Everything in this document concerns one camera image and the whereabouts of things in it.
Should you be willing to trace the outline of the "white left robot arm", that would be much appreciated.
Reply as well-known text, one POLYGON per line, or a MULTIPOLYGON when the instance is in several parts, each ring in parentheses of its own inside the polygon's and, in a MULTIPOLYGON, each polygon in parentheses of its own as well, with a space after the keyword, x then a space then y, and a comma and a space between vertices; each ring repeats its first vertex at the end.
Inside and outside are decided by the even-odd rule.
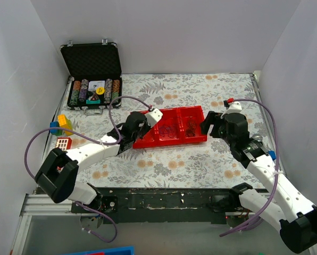
POLYGON ((54 203, 69 199, 83 203, 91 213, 97 212, 102 205, 101 194, 91 184, 77 181, 78 172, 132 148, 162 116, 162 112, 157 108, 145 114, 133 112, 123 124, 117 125, 96 143, 88 143, 67 151, 53 149, 36 174, 36 183, 54 203))

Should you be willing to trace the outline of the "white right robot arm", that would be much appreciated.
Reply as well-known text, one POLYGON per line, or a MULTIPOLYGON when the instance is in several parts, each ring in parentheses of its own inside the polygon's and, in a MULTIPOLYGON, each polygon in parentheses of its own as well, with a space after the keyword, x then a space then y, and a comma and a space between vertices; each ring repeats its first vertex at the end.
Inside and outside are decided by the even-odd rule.
POLYGON ((268 190, 272 201, 259 217, 279 232, 289 250, 299 254, 317 244, 317 206, 275 170, 276 161, 263 143, 249 135, 245 115, 210 111, 201 132, 224 140, 234 159, 268 190))

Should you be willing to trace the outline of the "red three-compartment tray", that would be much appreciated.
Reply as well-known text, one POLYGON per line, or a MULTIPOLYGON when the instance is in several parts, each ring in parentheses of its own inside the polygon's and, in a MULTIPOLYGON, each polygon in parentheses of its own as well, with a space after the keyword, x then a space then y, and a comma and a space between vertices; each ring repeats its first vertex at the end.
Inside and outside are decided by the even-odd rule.
POLYGON ((180 146, 207 141, 201 133, 204 121, 201 106, 166 108, 160 110, 162 119, 142 139, 133 144, 134 149, 180 146))

